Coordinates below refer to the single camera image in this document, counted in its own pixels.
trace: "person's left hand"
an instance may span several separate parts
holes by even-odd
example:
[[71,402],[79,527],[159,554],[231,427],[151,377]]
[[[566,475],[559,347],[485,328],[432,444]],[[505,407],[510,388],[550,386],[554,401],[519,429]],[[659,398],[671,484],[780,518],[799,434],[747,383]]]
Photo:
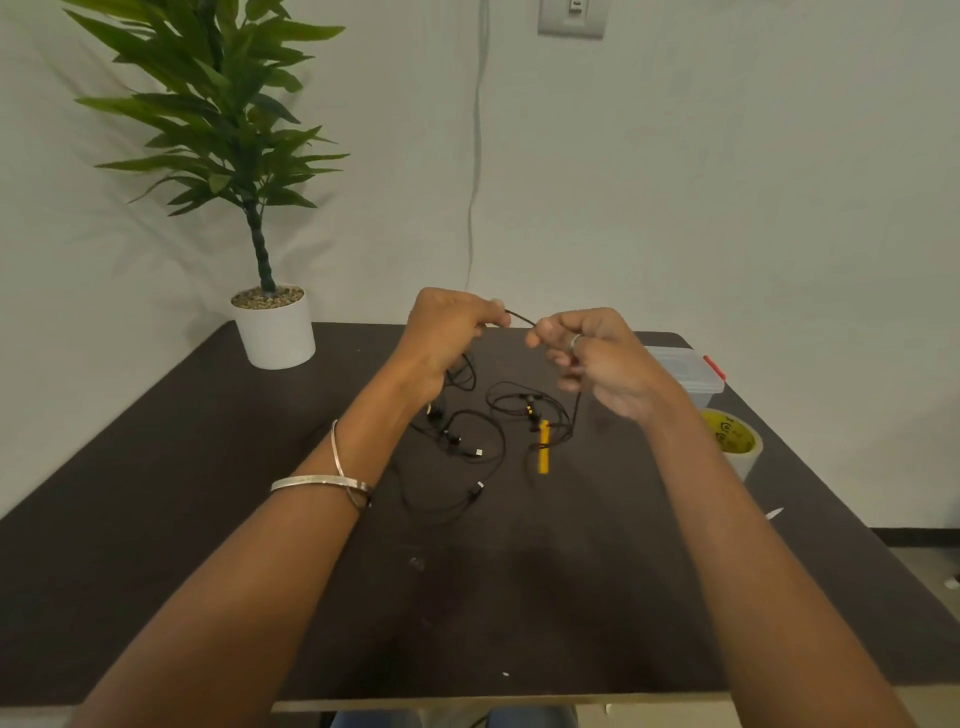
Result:
[[502,301],[462,291],[424,288],[417,296],[392,359],[423,377],[424,403],[444,388],[444,373],[488,324],[508,327]]

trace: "table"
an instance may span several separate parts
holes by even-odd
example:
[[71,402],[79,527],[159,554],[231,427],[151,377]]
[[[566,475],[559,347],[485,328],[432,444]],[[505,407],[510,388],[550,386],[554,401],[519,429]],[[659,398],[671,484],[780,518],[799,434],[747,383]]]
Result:
[[[0,522],[0,707],[83,700],[268,485],[297,466],[401,332],[314,326],[311,361],[265,372],[225,325]],[[479,386],[448,389],[451,406],[481,406],[503,378],[556,393],[522,336],[492,330],[478,342]],[[685,346],[676,334],[640,337]],[[711,406],[763,437],[752,495],[764,510],[784,509],[774,527],[884,674],[898,685],[960,683],[960,624],[731,388]],[[413,521],[396,472],[385,475],[281,700],[611,702],[725,688],[639,430],[585,398],[573,440],[552,453],[550,474],[534,475],[525,468],[536,435],[526,423],[506,429],[503,468],[455,523]],[[414,432],[395,461],[418,502],[451,502],[474,477]]]

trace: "white cable on wall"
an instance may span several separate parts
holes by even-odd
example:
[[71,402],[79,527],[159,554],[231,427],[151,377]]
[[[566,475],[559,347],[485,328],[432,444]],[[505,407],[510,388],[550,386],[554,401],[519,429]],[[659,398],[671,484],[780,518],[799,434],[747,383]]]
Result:
[[480,86],[487,73],[487,57],[490,54],[490,0],[480,0],[477,20],[477,83],[473,90],[473,190],[467,208],[467,283],[473,273],[473,206],[480,192],[480,175],[483,171],[483,129],[480,124]]

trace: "tape roll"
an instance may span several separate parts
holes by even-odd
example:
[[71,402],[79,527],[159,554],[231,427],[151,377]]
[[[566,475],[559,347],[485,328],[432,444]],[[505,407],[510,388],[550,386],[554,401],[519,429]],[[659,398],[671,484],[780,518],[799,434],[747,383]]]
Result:
[[741,480],[746,480],[756,459],[763,453],[763,439],[747,423],[726,412],[705,409],[700,414],[736,474]]

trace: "person's left arm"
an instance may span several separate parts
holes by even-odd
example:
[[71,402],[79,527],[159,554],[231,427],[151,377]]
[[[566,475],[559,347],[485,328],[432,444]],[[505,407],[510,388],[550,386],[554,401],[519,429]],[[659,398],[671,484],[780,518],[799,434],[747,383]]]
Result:
[[[348,477],[377,481],[404,428],[486,324],[510,324],[502,303],[420,292],[396,351],[337,424]],[[329,435],[295,474],[337,474]],[[262,724],[358,515],[329,486],[267,498],[143,628],[72,725]]]

